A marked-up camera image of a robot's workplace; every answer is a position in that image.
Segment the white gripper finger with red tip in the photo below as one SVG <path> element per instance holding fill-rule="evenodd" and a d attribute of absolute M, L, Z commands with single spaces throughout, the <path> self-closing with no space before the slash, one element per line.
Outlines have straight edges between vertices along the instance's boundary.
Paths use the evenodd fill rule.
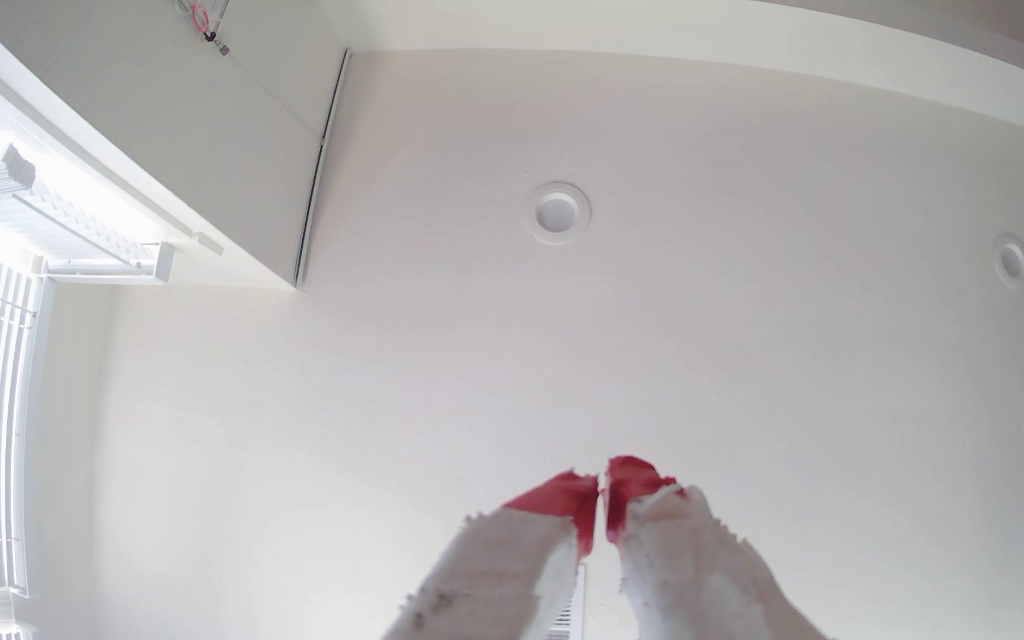
<path fill-rule="evenodd" d="M 606 468 L 607 540 L 641 639 L 825 639 L 699 487 L 621 456 Z"/>
<path fill-rule="evenodd" d="M 594 544 L 599 478 L 558 473 L 465 520 L 386 639 L 545 639 Z"/>

